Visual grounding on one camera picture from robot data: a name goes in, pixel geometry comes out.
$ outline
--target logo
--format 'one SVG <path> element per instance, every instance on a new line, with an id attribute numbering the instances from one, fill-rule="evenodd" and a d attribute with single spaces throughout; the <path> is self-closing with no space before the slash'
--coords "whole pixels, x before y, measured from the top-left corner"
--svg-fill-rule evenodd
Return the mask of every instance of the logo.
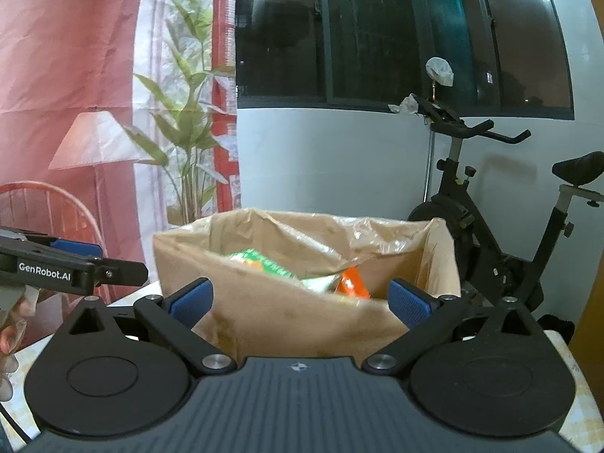
<path id="1" fill-rule="evenodd" d="M 309 366 L 304 363 L 297 362 L 292 364 L 289 368 L 294 370 L 296 373 L 302 373 L 302 371 L 306 371 Z"/>
<path id="2" fill-rule="evenodd" d="M 71 272 L 66 272 L 63 269 L 58 269 L 56 267 L 43 267 L 38 265 L 30 265 L 29 263 L 25 262 L 19 262 L 17 268 L 19 272 L 26 272 L 35 276 L 56 279 L 59 281 L 71 281 Z"/>

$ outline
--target blue gripper pad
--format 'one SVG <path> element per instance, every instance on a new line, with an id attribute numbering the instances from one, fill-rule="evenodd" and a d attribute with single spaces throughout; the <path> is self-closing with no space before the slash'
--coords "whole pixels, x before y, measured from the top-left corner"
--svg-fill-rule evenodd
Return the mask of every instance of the blue gripper pad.
<path id="1" fill-rule="evenodd" d="M 201 283 L 194 281 L 178 293 L 180 294 L 175 295 L 177 299 L 171 302 L 167 311 L 186 328 L 193 328 L 212 308 L 214 299 L 212 283 L 207 279 L 203 279 Z"/>
<path id="2" fill-rule="evenodd" d="M 407 327 L 413 328 L 432 316 L 438 300 L 402 279 L 388 285 L 388 308 Z"/>
<path id="3" fill-rule="evenodd" d="M 70 254 L 103 256 L 103 249 L 94 243 L 72 242 L 71 240 L 57 239 L 50 244 L 53 249 L 59 249 Z"/>

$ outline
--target silver bolt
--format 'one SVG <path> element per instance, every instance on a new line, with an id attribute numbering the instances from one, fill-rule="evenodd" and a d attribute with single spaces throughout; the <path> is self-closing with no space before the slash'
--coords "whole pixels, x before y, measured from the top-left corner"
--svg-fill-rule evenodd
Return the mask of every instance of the silver bolt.
<path id="1" fill-rule="evenodd" d="M 375 370 L 389 370 L 396 365 L 396 359 L 389 354 L 374 354 L 367 360 L 367 364 Z"/>
<path id="2" fill-rule="evenodd" d="M 211 370 L 223 370 L 233 360 L 224 354 L 210 354 L 201 360 L 201 364 Z"/>

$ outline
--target window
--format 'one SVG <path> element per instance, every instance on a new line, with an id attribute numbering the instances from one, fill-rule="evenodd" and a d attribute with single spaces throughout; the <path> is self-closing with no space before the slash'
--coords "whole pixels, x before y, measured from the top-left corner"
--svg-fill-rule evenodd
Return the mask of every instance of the window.
<path id="1" fill-rule="evenodd" d="M 440 56 L 462 115 L 573 118 L 551 0 L 237 0 L 236 48 L 239 107 L 386 111 Z"/>

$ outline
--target gray ribbed surface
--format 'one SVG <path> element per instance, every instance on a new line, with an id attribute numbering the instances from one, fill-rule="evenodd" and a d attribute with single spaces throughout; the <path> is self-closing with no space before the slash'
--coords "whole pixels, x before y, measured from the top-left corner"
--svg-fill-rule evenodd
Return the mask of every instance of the gray ribbed surface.
<path id="1" fill-rule="evenodd" d="M 391 378 L 358 371 L 348 358 L 250 358 L 241 371 L 206 378 L 159 427 L 100 443 L 43 434 L 25 453 L 569 453 L 550 433 L 488 442 L 418 413 Z"/>

